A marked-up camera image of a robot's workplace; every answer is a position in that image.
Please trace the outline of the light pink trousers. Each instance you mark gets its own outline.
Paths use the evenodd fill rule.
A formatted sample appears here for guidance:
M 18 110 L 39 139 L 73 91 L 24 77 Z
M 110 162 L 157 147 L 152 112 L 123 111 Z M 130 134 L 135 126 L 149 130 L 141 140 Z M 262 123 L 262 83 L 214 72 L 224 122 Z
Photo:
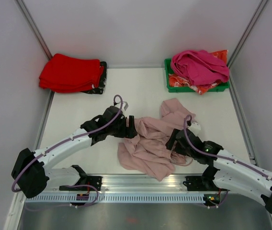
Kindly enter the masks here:
M 165 100 L 160 106 L 160 118 L 135 119 L 137 136 L 125 138 L 118 144 L 117 156 L 120 165 L 127 170 L 137 170 L 162 181 L 175 172 L 175 166 L 188 166 L 190 157 L 174 153 L 166 143 L 174 129 L 182 130 L 184 118 L 196 115 L 188 111 L 178 99 Z

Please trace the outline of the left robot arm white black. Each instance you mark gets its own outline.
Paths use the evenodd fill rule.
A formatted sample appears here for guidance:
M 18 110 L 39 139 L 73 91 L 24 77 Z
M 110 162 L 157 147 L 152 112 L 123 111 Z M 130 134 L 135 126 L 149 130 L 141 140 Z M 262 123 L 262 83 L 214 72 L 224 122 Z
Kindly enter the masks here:
M 34 151 L 23 149 L 11 173 L 14 179 L 11 190 L 33 198 L 51 188 L 59 188 L 61 191 L 84 189 L 88 176 L 80 166 L 61 169 L 55 166 L 72 154 L 104 141 L 108 136 L 136 137 L 134 116 L 126 117 L 120 108 L 110 106 L 102 115 L 84 122 L 69 137 L 56 144 Z

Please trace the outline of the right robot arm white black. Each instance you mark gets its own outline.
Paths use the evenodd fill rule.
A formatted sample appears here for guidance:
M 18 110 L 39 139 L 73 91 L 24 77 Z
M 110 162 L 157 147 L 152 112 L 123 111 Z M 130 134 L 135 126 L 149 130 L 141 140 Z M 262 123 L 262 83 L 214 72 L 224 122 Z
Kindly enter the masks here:
M 205 189 L 238 193 L 257 201 L 272 214 L 272 172 L 235 158 L 215 142 L 201 141 L 189 129 L 173 130 L 166 148 L 207 165 L 201 176 Z

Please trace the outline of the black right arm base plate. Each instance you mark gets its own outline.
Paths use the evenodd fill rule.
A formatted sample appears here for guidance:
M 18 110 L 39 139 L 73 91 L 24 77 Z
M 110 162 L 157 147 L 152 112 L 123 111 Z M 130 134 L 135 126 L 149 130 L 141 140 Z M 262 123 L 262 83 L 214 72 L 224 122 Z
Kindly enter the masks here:
M 198 192 L 219 192 L 219 190 L 227 191 L 227 189 L 217 187 L 213 178 L 203 176 L 186 176 L 182 184 L 187 188 L 187 191 Z

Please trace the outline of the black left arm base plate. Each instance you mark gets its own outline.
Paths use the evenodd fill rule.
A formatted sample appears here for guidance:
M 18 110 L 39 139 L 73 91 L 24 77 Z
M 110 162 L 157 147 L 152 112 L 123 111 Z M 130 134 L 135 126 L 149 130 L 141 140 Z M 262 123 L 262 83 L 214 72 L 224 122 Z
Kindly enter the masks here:
M 102 176 L 87 175 L 85 178 L 80 178 L 75 185 L 61 185 L 60 191 L 97 191 L 101 190 Z

